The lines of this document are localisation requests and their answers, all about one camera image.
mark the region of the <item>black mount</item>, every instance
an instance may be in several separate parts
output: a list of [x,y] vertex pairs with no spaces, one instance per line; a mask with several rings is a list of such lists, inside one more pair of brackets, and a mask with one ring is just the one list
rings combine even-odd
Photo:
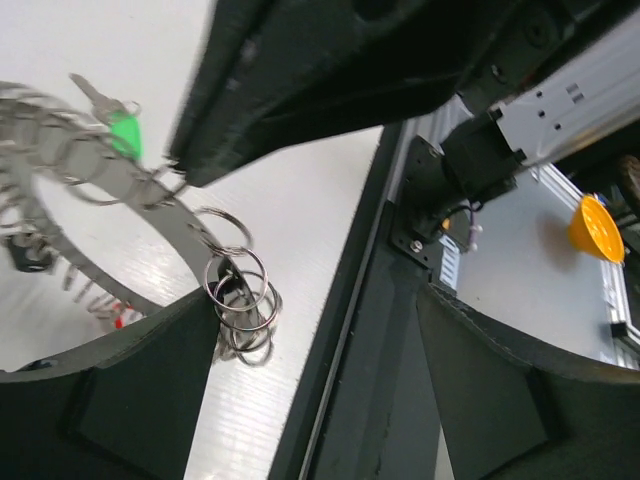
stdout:
[[514,174],[525,156],[507,144],[496,123],[501,116],[494,110],[460,124],[442,143],[443,153],[420,136],[411,140],[391,243],[422,266],[429,267],[425,245],[445,231],[466,251],[464,210],[516,187]]

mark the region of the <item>black frame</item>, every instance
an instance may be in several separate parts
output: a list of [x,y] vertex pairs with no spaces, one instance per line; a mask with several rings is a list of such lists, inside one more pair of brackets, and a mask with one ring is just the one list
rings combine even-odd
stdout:
[[415,309],[429,274],[388,241],[405,125],[380,137],[270,478],[434,474],[440,422]]

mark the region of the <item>metal split ring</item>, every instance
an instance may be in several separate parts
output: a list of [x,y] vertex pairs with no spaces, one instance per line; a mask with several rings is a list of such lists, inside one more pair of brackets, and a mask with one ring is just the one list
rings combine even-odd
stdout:
[[242,223],[230,213],[225,212],[224,210],[220,210],[219,208],[202,207],[193,212],[193,214],[196,217],[200,215],[214,215],[216,217],[222,218],[223,220],[226,220],[227,222],[237,227],[238,230],[240,230],[240,232],[244,235],[246,239],[246,245],[221,247],[217,244],[217,242],[213,241],[208,230],[202,229],[201,227],[193,223],[187,224],[187,227],[192,232],[197,234],[200,241],[214,254],[226,257],[241,257],[246,255],[247,250],[253,250],[253,236],[251,235],[251,232],[244,223]]

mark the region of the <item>ring holder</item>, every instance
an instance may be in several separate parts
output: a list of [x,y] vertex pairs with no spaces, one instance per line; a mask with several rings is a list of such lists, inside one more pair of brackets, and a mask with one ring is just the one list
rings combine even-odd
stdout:
[[[6,198],[0,206],[0,227],[17,228],[16,238],[32,256],[47,254],[66,259],[69,265],[63,290],[75,285],[79,273],[85,276],[75,302],[97,286],[104,293],[87,310],[99,319],[115,320],[130,311],[132,321],[162,309],[98,267],[76,247],[38,197],[34,187],[37,175],[64,185],[75,198],[96,207],[126,205],[169,242],[196,278],[200,278],[204,266],[202,285],[221,320],[214,359],[238,357],[250,366],[268,361],[282,298],[270,283],[262,260],[252,250],[253,238],[240,220],[210,206],[191,211],[176,198],[187,188],[184,181],[173,190],[159,182],[170,165],[152,171],[143,169],[121,153],[127,151],[122,139],[117,139],[120,148],[115,149],[116,137],[96,126],[88,115],[54,97],[20,84],[0,82],[0,122],[0,195]],[[101,188],[112,199],[90,196],[82,189],[87,183]],[[4,222],[4,215],[13,210],[18,212],[19,220]],[[245,236],[245,245],[220,245],[199,220],[203,215],[214,215],[233,224]],[[260,272],[239,271],[232,259],[243,256],[252,258]],[[260,279],[260,288],[251,289],[246,277]],[[216,280],[212,289],[209,282]],[[269,307],[268,314],[260,311],[261,304]],[[260,349],[265,352],[260,360],[246,357]]]

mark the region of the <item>yellow bowl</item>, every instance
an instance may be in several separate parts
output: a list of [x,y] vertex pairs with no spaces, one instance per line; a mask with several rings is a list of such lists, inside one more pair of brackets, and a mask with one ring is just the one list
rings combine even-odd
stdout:
[[582,252],[601,260],[620,263],[624,260],[624,245],[616,223],[606,208],[587,195],[573,214],[569,239]]

